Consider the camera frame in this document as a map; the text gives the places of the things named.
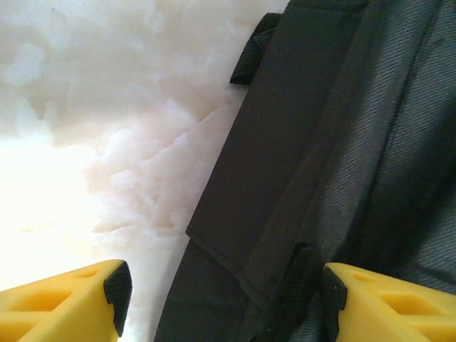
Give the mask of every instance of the yellow plastic part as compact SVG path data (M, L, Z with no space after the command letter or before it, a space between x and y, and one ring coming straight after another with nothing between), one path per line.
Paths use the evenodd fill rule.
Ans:
M456 296L344 264L337 342L456 342Z
M123 296L111 293L115 303L109 304L106 289L120 289ZM122 260L101 262L0 292L0 341L116 341L130 295L130 272ZM127 303L120 304L123 312L117 318L123 321L116 326L119 298Z

